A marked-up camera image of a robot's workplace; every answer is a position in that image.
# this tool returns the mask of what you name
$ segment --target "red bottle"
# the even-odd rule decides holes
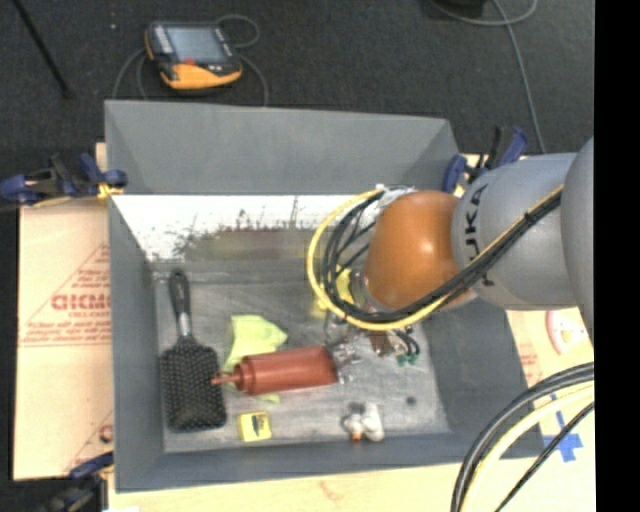
[[[264,395],[328,386],[338,380],[331,355],[322,345],[245,356],[232,373],[221,372],[211,384],[233,382],[239,391]]]

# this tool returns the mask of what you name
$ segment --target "gray bin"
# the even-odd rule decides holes
[[[150,224],[153,209],[174,196],[211,201],[243,195],[329,197],[359,193],[378,183],[439,189],[457,152],[449,123],[440,119],[197,103],[108,101],[106,134],[108,167],[124,170],[131,180],[127,201],[157,197],[157,206],[149,209]],[[189,255],[176,261],[156,257],[141,243],[117,199],[109,215],[119,491],[459,462],[490,418],[526,388],[505,312],[476,300],[433,315],[421,326],[427,366],[424,381],[410,381],[410,395],[418,403],[428,399],[431,424],[391,429],[382,443],[352,444],[346,433],[340,437],[335,432],[311,439],[308,431],[281,443],[221,442],[214,447],[202,436],[172,437],[164,427],[157,367],[159,352],[175,334],[170,315],[165,315],[163,276],[182,258],[196,281],[196,296],[213,293],[210,286],[240,283],[222,282],[215,277],[220,275],[249,276],[253,285],[275,286],[281,280],[265,281],[266,274],[255,270],[265,268],[264,261],[253,265]],[[290,276],[288,283],[306,293],[301,259],[282,253],[266,259],[280,272],[271,275]],[[298,265],[299,273],[290,271]],[[209,305],[194,311],[199,340],[220,330],[206,323],[216,313],[222,318],[228,314]],[[277,320],[289,322],[285,327],[296,332],[295,316]],[[314,329],[320,332],[320,324],[311,324],[309,332]],[[224,352],[224,337],[218,338],[222,345],[217,348]],[[291,338],[294,344],[314,342],[304,335]],[[396,366],[392,359],[374,363]],[[345,393],[340,396],[350,399]],[[334,399],[327,395],[327,403]],[[390,407],[386,413],[391,415]],[[534,434],[516,453],[531,454],[539,446]]]

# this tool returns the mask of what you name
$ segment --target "white plastic part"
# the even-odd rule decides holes
[[[380,411],[378,406],[372,402],[365,402],[363,413],[351,414],[344,420],[343,425],[351,434],[352,439],[360,439],[362,435],[374,442],[384,439]]]

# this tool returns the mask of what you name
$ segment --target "orange device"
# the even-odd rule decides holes
[[[154,21],[145,46],[162,80],[180,93],[205,93],[242,75],[239,57],[215,23]]]

